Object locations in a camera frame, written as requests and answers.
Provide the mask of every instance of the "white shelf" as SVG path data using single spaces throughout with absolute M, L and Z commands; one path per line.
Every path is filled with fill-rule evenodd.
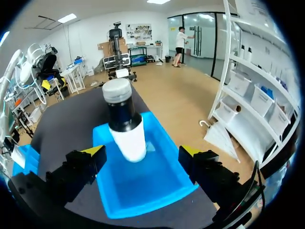
M 253 114 L 253 116 L 266 128 L 267 132 L 272 136 L 275 142 L 279 146 L 282 145 L 279 136 L 274 132 L 274 130 L 271 128 L 267 120 L 264 117 L 262 117 L 256 110 L 254 110 L 253 107 L 251 107 L 249 103 L 250 101 L 247 101 L 244 97 L 241 97 L 239 94 L 231 90 L 228 86 L 224 86 L 223 91 L 226 94 L 228 94 L 230 97 L 232 97 L 234 100 L 236 100 L 241 106 L 243 106 L 251 114 Z
M 285 53 L 290 53 L 289 47 L 287 43 L 283 40 L 283 38 L 281 38 L 279 34 L 276 34 L 268 27 L 236 17 L 231 17 L 231 21 L 235 22 L 243 31 L 248 32 L 250 34 L 255 34 L 263 38 L 264 40 L 269 41 L 271 44 L 274 44 L 275 46 L 283 50 Z
M 263 135 L 258 133 L 242 114 L 236 115 L 229 123 L 220 118 L 218 109 L 214 111 L 213 116 L 233 135 L 254 162 L 258 160 L 262 163 L 267 143 L 264 142 Z
M 260 74 L 262 77 L 264 77 L 266 80 L 268 80 L 270 83 L 272 83 L 289 101 L 289 103 L 292 105 L 296 113 L 300 114 L 300 108 L 298 107 L 297 103 L 294 101 L 292 96 L 289 94 L 289 92 L 278 82 L 272 75 L 268 74 L 264 70 L 260 69 L 259 67 L 255 66 L 254 64 L 234 55 L 230 55 L 230 59 L 234 60 L 236 62 L 241 63 L 242 65 L 250 68 L 251 70 L 255 71 L 256 73 Z

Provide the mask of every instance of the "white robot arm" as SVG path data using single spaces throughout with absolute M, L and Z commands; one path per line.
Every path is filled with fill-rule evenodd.
M 36 65 L 44 57 L 45 52 L 38 44 L 34 43 L 29 47 L 27 54 L 28 58 L 24 56 L 21 50 L 17 50 L 13 54 L 0 84 L 0 144 L 3 144 L 6 136 L 10 136 L 8 119 L 10 110 L 4 101 L 4 96 L 10 85 L 15 67 L 21 69 L 20 81 L 25 85 L 31 85 L 35 81 L 32 66 Z

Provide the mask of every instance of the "ceiling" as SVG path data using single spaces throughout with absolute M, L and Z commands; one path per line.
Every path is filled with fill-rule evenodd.
M 171 12 L 185 8 L 197 8 L 202 6 L 223 5 L 223 0 L 171 0 L 163 5 L 150 4 L 147 0 L 32 0 L 17 16 L 10 27 L 10 34 L 0 48 L 0 56 L 4 53 L 7 57 L 12 56 L 17 49 L 24 49 L 34 42 L 39 42 L 61 26 L 51 31 L 48 30 L 27 30 L 26 27 L 34 27 L 42 20 L 38 16 L 58 20 L 68 14 L 74 13 L 77 20 L 86 19 L 95 15 L 107 14 L 121 11 L 154 11 L 169 15 Z M 3 65 L 0 64 L 2 76 Z

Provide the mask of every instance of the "person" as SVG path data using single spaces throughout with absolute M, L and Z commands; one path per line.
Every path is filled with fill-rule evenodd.
M 176 52 L 177 55 L 173 61 L 173 66 L 175 68 L 180 68 L 180 66 L 178 65 L 178 62 L 181 58 L 182 52 L 184 50 L 184 44 L 185 44 L 185 39 L 193 39 L 195 37 L 195 35 L 193 36 L 187 36 L 184 34 L 185 28 L 184 27 L 179 27 L 179 33 L 177 34 L 177 38 L 176 38 Z

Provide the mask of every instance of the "white t-shirt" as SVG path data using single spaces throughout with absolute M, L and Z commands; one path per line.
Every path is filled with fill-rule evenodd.
M 179 32 L 177 34 L 177 38 L 176 38 L 176 47 L 177 48 L 184 49 L 184 39 L 187 39 L 187 35 L 185 35 L 183 32 Z

